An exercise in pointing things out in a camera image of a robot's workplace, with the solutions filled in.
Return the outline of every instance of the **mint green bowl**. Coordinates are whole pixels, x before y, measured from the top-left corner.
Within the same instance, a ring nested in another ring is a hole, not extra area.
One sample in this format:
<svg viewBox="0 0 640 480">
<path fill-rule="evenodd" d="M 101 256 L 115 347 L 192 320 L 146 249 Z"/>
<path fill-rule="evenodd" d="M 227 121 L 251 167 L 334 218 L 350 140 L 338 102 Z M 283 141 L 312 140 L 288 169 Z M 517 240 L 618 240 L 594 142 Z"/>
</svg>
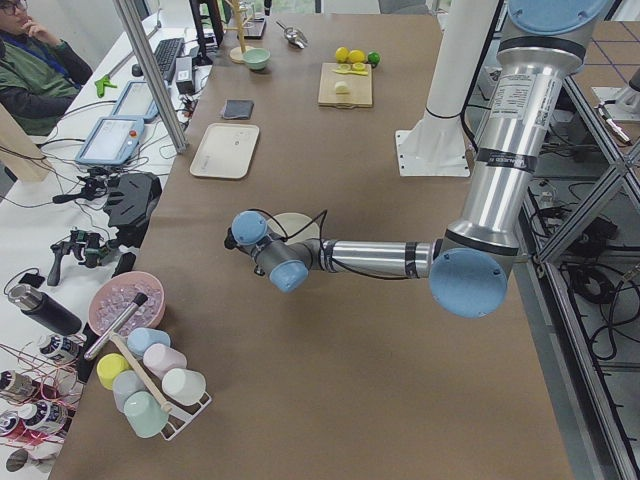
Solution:
<svg viewBox="0 0 640 480">
<path fill-rule="evenodd" d="M 262 70 L 267 66 L 271 52 L 264 48 L 252 48 L 242 55 L 242 59 L 249 70 Z"/>
</svg>

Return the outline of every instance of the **keyboard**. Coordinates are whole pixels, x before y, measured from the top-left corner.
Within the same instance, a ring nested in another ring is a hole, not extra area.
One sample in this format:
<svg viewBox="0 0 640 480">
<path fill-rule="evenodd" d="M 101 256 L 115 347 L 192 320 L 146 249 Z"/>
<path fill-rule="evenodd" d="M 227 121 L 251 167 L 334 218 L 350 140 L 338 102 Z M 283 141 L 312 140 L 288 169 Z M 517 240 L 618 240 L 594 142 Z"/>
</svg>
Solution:
<svg viewBox="0 0 640 480">
<path fill-rule="evenodd" d="M 173 74 L 176 71 L 176 58 L 182 53 L 183 46 L 184 38 L 167 38 L 160 40 L 153 52 L 160 68 L 160 74 L 167 83 L 173 81 Z"/>
</svg>

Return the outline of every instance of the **yellow cup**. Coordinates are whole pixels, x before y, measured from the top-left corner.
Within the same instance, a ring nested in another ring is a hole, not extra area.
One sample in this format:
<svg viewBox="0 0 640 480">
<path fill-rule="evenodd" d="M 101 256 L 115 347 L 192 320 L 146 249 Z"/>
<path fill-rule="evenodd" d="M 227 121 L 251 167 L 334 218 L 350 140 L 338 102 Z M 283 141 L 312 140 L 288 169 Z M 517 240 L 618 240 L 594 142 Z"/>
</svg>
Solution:
<svg viewBox="0 0 640 480">
<path fill-rule="evenodd" d="M 105 355 L 98 362 L 98 379 L 104 388 L 113 390 L 113 382 L 125 370 L 131 370 L 131 365 L 119 353 Z"/>
</svg>

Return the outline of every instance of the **black sleeve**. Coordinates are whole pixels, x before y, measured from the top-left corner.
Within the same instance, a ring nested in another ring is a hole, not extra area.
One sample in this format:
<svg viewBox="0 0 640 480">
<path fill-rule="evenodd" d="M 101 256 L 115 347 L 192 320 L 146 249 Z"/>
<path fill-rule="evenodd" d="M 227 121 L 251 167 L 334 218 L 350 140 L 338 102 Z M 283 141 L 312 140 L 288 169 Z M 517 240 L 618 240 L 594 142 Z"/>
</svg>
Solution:
<svg viewBox="0 0 640 480">
<path fill-rule="evenodd" d="M 24 118 L 59 117 L 67 111 L 73 97 L 34 95 L 28 90 L 9 87 L 0 90 L 0 103 L 12 115 Z"/>
<path fill-rule="evenodd" d="M 87 83 L 93 71 L 87 62 L 82 60 L 67 42 L 54 48 L 54 51 L 74 82 L 80 85 Z"/>
</svg>

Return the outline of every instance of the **robotic arm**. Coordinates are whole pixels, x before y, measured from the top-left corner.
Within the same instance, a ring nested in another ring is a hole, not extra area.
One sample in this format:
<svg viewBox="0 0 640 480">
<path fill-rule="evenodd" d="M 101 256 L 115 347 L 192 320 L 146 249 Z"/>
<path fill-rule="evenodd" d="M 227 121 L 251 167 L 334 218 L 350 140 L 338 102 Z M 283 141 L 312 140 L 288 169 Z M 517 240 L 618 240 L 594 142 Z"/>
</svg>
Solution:
<svg viewBox="0 0 640 480">
<path fill-rule="evenodd" d="M 498 51 L 502 75 L 460 218 L 434 243 L 314 239 L 286 245 L 255 211 L 239 214 L 225 244 L 238 247 L 283 292 L 309 270 L 430 277 L 436 301 L 478 318 L 504 301 L 519 245 L 514 234 L 562 81 L 583 63 L 607 0 L 511 0 Z"/>
</svg>

